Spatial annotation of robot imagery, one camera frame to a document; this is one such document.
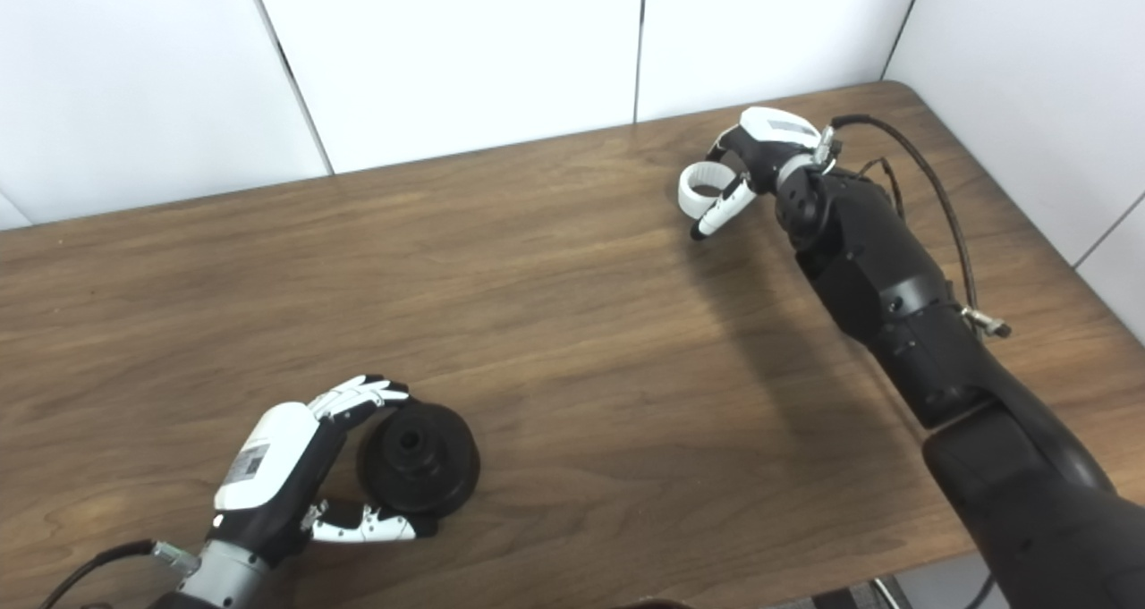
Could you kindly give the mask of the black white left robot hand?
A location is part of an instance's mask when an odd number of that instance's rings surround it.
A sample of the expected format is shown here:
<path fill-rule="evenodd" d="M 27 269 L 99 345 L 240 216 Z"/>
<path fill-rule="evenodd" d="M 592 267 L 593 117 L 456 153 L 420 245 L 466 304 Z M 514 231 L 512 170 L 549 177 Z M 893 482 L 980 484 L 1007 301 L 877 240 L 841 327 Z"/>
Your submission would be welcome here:
<path fill-rule="evenodd" d="M 377 410 L 411 402 L 408 385 L 363 374 L 311 402 L 281 402 L 261 417 L 214 495 L 206 538 L 250 552 L 274 569 L 311 541 L 408 541 L 436 536 L 435 519 L 381 504 L 319 499 L 349 432 Z"/>

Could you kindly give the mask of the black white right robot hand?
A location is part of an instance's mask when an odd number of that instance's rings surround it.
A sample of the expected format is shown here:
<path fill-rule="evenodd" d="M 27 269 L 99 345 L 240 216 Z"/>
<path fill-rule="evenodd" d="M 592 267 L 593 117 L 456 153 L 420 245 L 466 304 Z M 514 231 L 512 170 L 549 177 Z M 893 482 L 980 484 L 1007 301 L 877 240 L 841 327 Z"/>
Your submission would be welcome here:
<path fill-rule="evenodd" d="M 818 130 L 799 114 L 749 106 L 722 130 L 702 161 L 680 174 L 676 201 L 692 219 L 690 239 L 704 240 L 765 193 L 777 193 L 791 173 L 834 168 L 835 128 Z"/>

